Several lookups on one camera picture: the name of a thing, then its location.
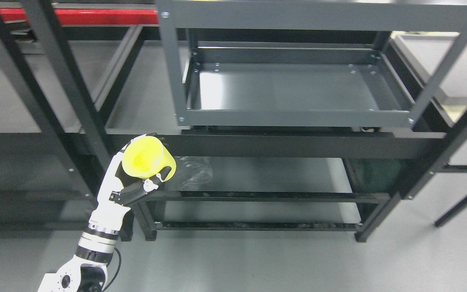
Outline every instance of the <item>yellow cup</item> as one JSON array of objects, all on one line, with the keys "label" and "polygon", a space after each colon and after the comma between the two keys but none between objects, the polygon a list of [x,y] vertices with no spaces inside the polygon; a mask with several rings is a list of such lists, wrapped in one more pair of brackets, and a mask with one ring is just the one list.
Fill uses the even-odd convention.
[{"label": "yellow cup", "polygon": [[138,178],[150,178],[165,166],[171,171],[165,181],[176,172],[176,161],[167,148],[156,137],[145,136],[132,142],[124,152],[122,167],[126,174]]}]

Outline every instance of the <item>robotic hand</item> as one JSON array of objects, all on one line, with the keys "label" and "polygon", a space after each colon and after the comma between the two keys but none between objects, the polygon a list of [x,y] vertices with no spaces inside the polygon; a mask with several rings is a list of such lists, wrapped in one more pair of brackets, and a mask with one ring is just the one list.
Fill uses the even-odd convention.
[{"label": "robotic hand", "polygon": [[174,158],[156,137],[141,135],[125,145],[111,159],[75,255],[57,273],[45,274],[38,292],[101,292],[124,215],[174,172]]}]

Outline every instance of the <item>gray floor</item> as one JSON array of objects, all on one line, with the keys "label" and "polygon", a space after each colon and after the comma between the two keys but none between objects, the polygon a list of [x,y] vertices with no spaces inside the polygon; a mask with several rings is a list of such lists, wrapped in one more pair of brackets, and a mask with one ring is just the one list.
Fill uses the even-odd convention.
[{"label": "gray floor", "polygon": [[[453,163],[467,163],[467,145]],[[120,243],[109,292],[467,291],[467,210],[432,222],[467,192],[467,175],[438,174],[403,201],[367,243],[352,233],[179,232]],[[80,232],[0,239],[0,291],[35,291],[72,257]],[[114,273],[117,261],[109,270]]]}]

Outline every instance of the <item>dark gray metal shelving unit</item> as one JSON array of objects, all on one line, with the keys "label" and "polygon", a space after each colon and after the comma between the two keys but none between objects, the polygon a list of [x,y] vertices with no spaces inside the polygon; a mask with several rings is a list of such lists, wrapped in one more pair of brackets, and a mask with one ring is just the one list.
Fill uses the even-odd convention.
[{"label": "dark gray metal shelving unit", "polygon": [[[467,44],[467,1],[158,0],[157,6],[180,125],[411,128]],[[176,28],[189,33],[184,74]],[[203,44],[202,29],[233,30],[258,43]],[[272,30],[297,33],[282,45],[278,37],[267,39]],[[370,43],[312,46],[310,36],[300,36],[304,30],[378,34]],[[460,33],[417,96],[382,53],[394,30]]]}]

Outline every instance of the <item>black metal rack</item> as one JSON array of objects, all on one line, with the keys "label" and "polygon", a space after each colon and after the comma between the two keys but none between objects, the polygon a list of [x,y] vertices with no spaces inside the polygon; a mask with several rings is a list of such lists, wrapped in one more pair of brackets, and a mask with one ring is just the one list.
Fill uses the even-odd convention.
[{"label": "black metal rack", "polygon": [[[175,156],[214,157],[217,161],[245,157],[248,161],[262,161],[266,166],[282,165],[278,159],[302,161],[297,164],[300,166],[287,170],[283,168],[280,176],[275,174],[280,178],[275,181],[280,182],[288,177],[293,182],[300,182],[300,177],[294,175],[304,171],[304,165],[321,165],[326,159],[333,159],[339,166],[343,166],[340,173],[350,183],[351,191],[345,192],[300,189],[303,182],[296,185],[300,191],[256,187],[221,189],[217,185],[205,185],[201,189],[189,191],[177,183],[169,183],[148,201],[133,208],[148,240],[154,240],[158,230],[316,230],[352,231],[356,232],[357,241],[365,242],[402,199],[413,198],[435,172],[445,167],[452,153],[467,138],[467,113],[451,126],[439,105],[429,99],[426,110],[420,114],[413,129],[376,129],[367,133],[346,127],[178,126],[169,80],[164,78],[167,67],[163,62],[158,26],[62,28],[49,2],[27,2],[24,7],[81,128],[69,133],[66,127],[62,127],[59,110],[50,106],[52,102],[47,100],[45,90],[37,83],[39,78],[34,77],[29,63],[0,19],[0,66],[41,129],[40,133],[0,133],[0,146],[13,145],[10,149],[0,147],[0,153],[27,153],[34,157],[53,155],[55,158],[43,160],[48,162],[58,159],[59,168],[55,175],[67,176],[66,181],[72,182],[73,187],[61,193],[52,187],[49,199],[68,200],[74,195],[75,198],[86,198],[85,194],[93,198],[110,153],[117,151],[135,135],[150,132],[157,132]],[[187,31],[175,32],[179,39],[185,40]],[[202,32],[205,41],[206,38],[213,40],[213,30]],[[232,40],[227,35],[223,37],[225,41]],[[77,64],[73,55],[75,50],[73,46],[70,49],[68,39],[121,40],[111,62],[103,70],[103,77],[94,82],[93,90],[86,86],[89,82],[80,73],[81,62]],[[179,49],[178,54],[185,56],[185,47]],[[395,48],[384,48],[383,55],[409,94],[415,96],[423,91],[424,85],[417,81]],[[213,168],[220,172],[224,165],[228,165],[228,162],[217,163]],[[272,182],[267,178],[262,180],[266,184]],[[17,198],[48,199],[47,195],[30,193],[30,190],[0,193],[0,199],[6,196],[6,202],[13,202]],[[163,213],[165,202],[168,201],[350,202],[356,204],[360,220],[166,221]],[[131,235],[130,220],[129,216],[128,222],[124,224],[124,240]],[[26,223],[0,222],[0,228],[13,229]],[[74,227],[73,222],[67,222],[66,225]],[[40,226],[51,228],[52,225]]]}]

